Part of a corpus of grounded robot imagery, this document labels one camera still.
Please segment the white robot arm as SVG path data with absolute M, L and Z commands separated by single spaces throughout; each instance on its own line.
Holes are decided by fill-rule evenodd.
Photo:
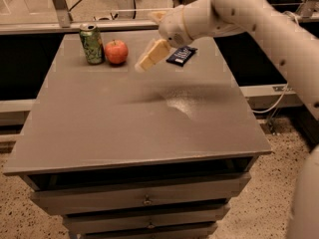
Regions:
M 196 0 L 168 11 L 151 12 L 161 38 L 151 41 L 136 70 L 145 72 L 166 57 L 171 48 L 202 37 L 246 32 L 319 120 L 319 40 L 276 11 L 267 0 Z M 296 188 L 287 239 L 319 238 L 319 148 L 305 160 Z

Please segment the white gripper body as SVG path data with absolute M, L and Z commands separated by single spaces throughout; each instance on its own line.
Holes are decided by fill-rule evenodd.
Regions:
M 159 34 L 174 48 L 193 42 L 185 27 L 183 11 L 183 6 L 175 7 L 165 12 L 159 20 Z

